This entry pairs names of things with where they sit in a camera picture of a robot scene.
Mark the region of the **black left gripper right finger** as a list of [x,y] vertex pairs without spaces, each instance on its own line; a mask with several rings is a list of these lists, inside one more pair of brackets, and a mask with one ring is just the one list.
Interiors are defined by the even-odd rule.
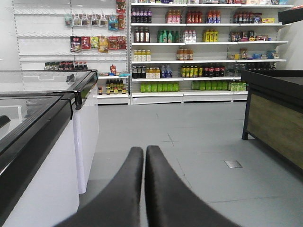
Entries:
[[156,145],[146,149],[144,189],[150,227],[238,226],[197,197]]

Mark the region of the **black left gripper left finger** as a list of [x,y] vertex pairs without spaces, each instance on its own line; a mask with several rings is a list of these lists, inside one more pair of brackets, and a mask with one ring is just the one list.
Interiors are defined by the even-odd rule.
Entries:
[[143,149],[132,147],[119,171],[86,206],[58,227],[138,227]]

